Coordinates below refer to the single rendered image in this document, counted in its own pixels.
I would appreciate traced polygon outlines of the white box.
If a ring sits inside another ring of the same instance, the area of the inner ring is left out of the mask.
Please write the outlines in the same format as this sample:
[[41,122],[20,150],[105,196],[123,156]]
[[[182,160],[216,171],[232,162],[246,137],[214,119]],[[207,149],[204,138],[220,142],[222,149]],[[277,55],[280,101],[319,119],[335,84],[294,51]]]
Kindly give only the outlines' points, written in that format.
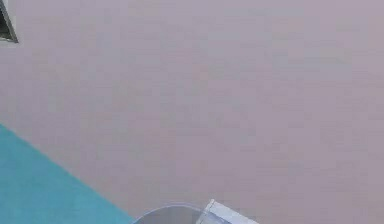
[[195,224],[259,224],[237,211],[212,199]]

